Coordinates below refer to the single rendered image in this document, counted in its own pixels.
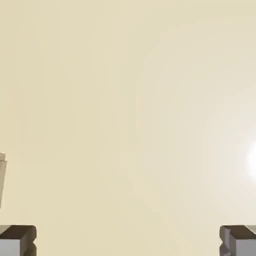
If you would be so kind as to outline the light wooden cabinet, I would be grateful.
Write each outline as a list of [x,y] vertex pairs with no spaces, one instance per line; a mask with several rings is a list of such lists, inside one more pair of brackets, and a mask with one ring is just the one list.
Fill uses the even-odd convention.
[[0,152],[0,208],[2,206],[6,169],[7,169],[6,155]]

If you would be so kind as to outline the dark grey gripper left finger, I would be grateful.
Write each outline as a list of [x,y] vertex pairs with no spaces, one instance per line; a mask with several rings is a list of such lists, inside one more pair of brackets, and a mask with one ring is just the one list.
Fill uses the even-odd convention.
[[0,225],[0,256],[37,256],[34,225]]

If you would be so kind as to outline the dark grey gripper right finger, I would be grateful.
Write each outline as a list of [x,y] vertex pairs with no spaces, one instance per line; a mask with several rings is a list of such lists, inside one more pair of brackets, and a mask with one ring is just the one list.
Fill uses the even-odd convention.
[[219,256],[256,256],[256,225],[222,225]]

